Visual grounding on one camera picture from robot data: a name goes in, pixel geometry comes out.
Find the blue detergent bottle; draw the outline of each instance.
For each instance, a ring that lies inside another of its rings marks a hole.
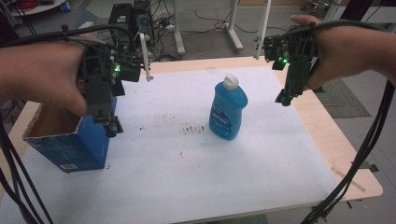
[[[239,87],[238,78],[226,74],[224,81],[215,88],[209,116],[210,130],[223,139],[233,140],[239,133],[242,109],[247,104],[248,98]]]

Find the blue cardboard box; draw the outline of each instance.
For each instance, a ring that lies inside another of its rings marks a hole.
[[[81,118],[53,105],[41,105],[22,138],[64,172],[105,167],[109,138],[91,116]]]

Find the wooden table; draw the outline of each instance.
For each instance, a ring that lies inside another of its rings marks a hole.
[[[252,57],[227,58],[214,60],[184,61],[172,63],[152,63],[151,71],[155,73],[172,73],[179,71],[205,70],[208,68],[230,68],[230,67],[252,67],[268,66],[269,63],[263,60],[255,60]],[[284,83],[286,69],[275,71],[280,83]],[[337,127],[333,119],[322,106],[316,95],[312,91],[306,91],[304,95],[292,101],[297,114],[303,122],[305,128],[311,134],[318,150],[325,161],[332,169],[334,178],[339,182],[353,161],[356,151],[347,141],[346,137]],[[37,104],[28,103],[23,109],[18,121],[13,127],[10,138],[15,148],[23,155],[27,145],[21,140],[27,123],[31,120]],[[0,158],[0,164],[5,164],[4,158]],[[377,197],[382,194],[382,188],[373,174],[368,169],[361,169],[356,174],[344,201],[361,200]]]

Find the floor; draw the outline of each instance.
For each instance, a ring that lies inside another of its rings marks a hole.
[[[101,4],[116,3],[118,1],[69,1],[72,5],[72,10],[68,13],[62,13],[59,9],[42,13],[39,16],[30,17],[30,21],[38,33],[49,31],[56,31],[60,29],[62,23],[67,23],[69,26],[76,26],[78,18],[81,13],[86,13],[88,19],[96,20],[97,23],[105,23],[106,15],[109,15],[109,10],[104,10]],[[173,1],[166,0],[166,7],[161,4],[156,11],[154,18],[166,17],[169,13],[173,13]],[[152,1],[152,10],[157,7],[157,1]],[[218,29],[212,32],[195,33],[196,31],[207,31],[214,28],[215,21],[204,20],[198,18],[195,11],[185,11],[182,14],[184,21],[181,24],[183,31],[183,40],[185,41],[186,53],[182,57],[177,56],[176,46],[172,34],[163,34],[163,45],[154,46],[152,51],[158,53],[158,48],[163,47],[163,51],[172,57],[164,57],[162,61],[169,60],[198,60],[198,59],[212,59],[225,57],[239,57],[252,56],[254,53],[254,42],[258,28],[260,16],[262,14],[262,7],[240,7],[237,12],[236,24],[240,28],[235,28],[244,49],[235,54],[232,43],[228,39],[224,30]],[[197,15],[203,18],[223,20],[229,10],[226,9],[207,9],[196,10]],[[289,15],[304,14],[306,12],[300,11],[300,7],[272,7],[269,18],[268,35],[282,34],[281,29],[288,29],[291,25]],[[24,26],[17,28],[20,35],[28,35],[27,29]],[[382,92],[385,86],[385,79],[369,71],[354,77],[344,78],[345,83],[355,93],[357,98],[365,106],[365,108],[372,115],[369,118],[354,118],[354,119],[336,119],[342,132],[347,139],[358,149],[360,143],[366,132],[368,131],[378,109]],[[368,158],[368,162],[375,164],[379,171],[375,173],[375,177],[381,183],[384,194],[381,197],[368,199],[359,202],[351,202],[350,206],[346,203],[339,203],[334,210],[329,214],[327,220],[320,219],[318,223],[395,223],[396,213],[396,126],[392,125],[396,122],[396,104],[392,104],[389,111],[388,120],[384,127],[383,133],[376,144],[372,154]],[[299,223],[309,213],[310,209],[294,209],[283,212],[274,212],[266,215],[266,221],[270,224],[284,224],[284,223]],[[257,222],[251,223],[265,223],[265,218],[259,219]],[[239,219],[233,223],[250,223],[250,219]]]

